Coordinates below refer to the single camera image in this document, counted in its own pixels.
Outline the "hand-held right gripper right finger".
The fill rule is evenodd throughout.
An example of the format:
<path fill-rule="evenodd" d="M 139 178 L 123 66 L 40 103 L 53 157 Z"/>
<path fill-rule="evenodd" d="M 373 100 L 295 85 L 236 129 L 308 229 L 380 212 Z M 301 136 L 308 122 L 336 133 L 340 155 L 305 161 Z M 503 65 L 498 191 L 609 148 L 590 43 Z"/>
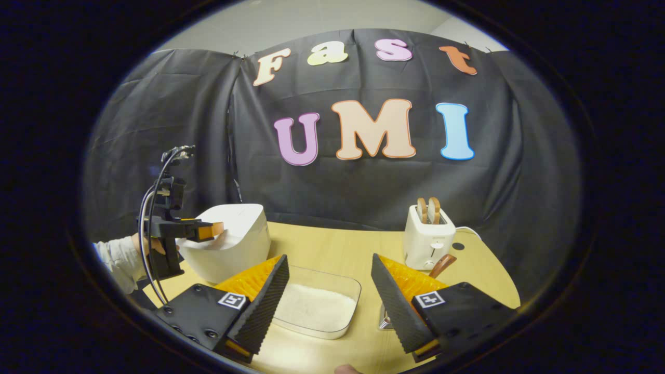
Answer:
<path fill-rule="evenodd" d="M 448 286 L 379 254 L 371 276 L 404 352 L 416 362 L 470 353 L 517 315 L 468 282 Z"/>

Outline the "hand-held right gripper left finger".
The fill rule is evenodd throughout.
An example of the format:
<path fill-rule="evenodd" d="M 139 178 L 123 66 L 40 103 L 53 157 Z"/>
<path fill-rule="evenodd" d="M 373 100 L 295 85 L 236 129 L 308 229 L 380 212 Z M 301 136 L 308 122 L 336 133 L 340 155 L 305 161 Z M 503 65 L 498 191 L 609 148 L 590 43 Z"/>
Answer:
<path fill-rule="evenodd" d="M 193 284 L 155 314 L 204 348 L 249 364 L 260 351 L 289 276 L 288 257 L 273 257 L 214 287 Z"/>

